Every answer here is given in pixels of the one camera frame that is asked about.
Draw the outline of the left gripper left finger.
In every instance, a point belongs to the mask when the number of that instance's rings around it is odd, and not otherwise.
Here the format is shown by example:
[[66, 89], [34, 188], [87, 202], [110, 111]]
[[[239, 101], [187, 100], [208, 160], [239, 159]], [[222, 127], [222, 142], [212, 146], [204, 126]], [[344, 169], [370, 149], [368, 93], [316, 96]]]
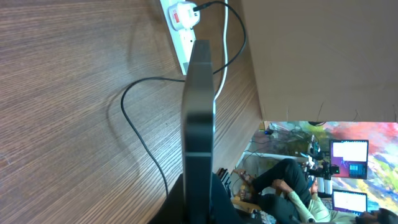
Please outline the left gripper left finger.
[[148, 224], [185, 223], [184, 175], [180, 174], [159, 211]]

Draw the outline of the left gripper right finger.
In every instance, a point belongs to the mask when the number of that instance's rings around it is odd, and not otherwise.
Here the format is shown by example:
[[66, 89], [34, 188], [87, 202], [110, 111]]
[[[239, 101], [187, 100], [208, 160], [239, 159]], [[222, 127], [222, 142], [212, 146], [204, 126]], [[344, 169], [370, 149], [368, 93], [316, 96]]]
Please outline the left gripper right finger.
[[211, 203], [215, 223], [245, 224], [244, 220], [234, 208], [226, 189], [216, 174], [212, 174]]

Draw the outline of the turquoise Galaxy smartphone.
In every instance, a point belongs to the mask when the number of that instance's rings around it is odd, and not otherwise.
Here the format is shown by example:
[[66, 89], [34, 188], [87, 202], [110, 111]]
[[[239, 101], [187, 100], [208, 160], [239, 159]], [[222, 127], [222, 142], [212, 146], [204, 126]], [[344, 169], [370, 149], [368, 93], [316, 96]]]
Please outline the turquoise Galaxy smartphone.
[[196, 40], [182, 98], [182, 157], [186, 223], [208, 223], [214, 145], [214, 83], [208, 40]]

